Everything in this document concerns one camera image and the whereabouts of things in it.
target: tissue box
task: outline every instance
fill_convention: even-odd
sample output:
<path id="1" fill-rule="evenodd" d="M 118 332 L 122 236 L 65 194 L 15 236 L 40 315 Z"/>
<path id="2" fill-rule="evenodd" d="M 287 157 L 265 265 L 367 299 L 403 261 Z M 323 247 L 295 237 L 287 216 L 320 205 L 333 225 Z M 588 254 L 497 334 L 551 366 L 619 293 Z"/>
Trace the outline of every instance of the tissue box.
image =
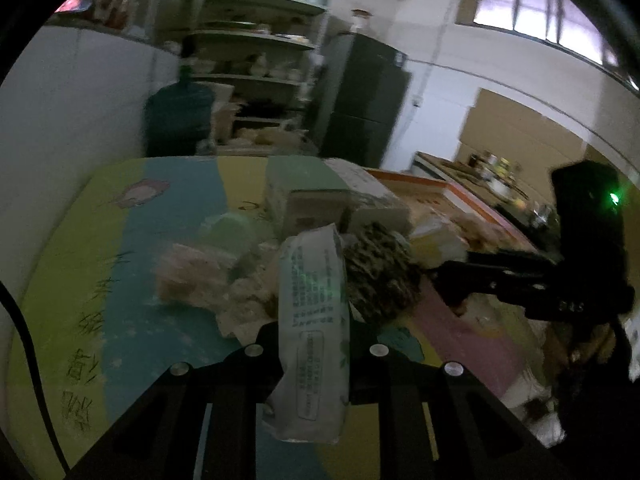
<path id="1" fill-rule="evenodd" d="M 357 232 L 365 225 L 378 222 L 389 231 L 406 235 L 411 229 L 408 206 L 364 168 L 342 160 L 328 158 L 324 162 L 348 186 L 351 192 L 346 231 Z"/>
<path id="2" fill-rule="evenodd" d="M 314 156 L 270 156 L 265 206 L 280 238 L 329 224 L 341 225 L 350 205 L 349 186 Z"/>

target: refrigerator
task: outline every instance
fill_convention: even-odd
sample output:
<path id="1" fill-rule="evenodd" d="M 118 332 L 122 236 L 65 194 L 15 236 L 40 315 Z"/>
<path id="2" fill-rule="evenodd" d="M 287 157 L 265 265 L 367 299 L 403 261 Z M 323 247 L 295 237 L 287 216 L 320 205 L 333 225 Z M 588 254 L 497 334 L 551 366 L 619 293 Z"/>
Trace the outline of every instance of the refrigerator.
<path id="1" fill-rule="evenodd" d="M 362 34 L 328 45 L 305 128 L 322 157 L 378 168 L 404 99 L 406 55 Z"/>

